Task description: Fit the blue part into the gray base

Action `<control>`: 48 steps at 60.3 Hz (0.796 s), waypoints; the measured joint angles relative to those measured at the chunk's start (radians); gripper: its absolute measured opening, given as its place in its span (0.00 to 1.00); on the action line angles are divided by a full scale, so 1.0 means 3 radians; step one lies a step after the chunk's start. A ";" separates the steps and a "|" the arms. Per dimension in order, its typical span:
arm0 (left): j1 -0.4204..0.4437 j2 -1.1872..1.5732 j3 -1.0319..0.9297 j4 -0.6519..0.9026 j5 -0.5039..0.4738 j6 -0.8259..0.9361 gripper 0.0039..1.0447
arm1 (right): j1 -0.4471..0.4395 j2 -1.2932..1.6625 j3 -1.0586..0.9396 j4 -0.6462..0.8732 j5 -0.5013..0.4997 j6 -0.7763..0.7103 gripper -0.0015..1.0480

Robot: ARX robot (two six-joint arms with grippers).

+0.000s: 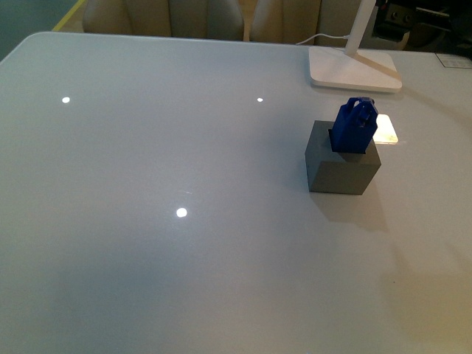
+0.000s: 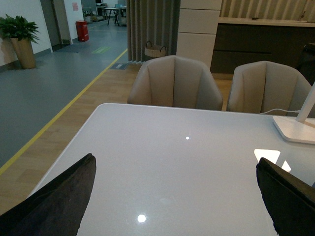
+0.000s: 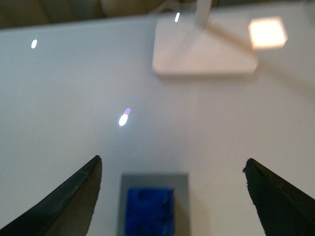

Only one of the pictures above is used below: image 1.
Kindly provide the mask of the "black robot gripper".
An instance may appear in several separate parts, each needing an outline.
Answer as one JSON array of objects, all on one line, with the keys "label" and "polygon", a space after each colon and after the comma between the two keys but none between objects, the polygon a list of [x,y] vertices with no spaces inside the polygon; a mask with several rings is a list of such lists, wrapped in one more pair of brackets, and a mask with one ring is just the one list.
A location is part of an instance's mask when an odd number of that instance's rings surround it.
[{"label": "black robot gripper", "polygon": [[389,41],[401,41],[415,25],[451,31],[450,1],[376,1],[377,15],[372,34]]}]

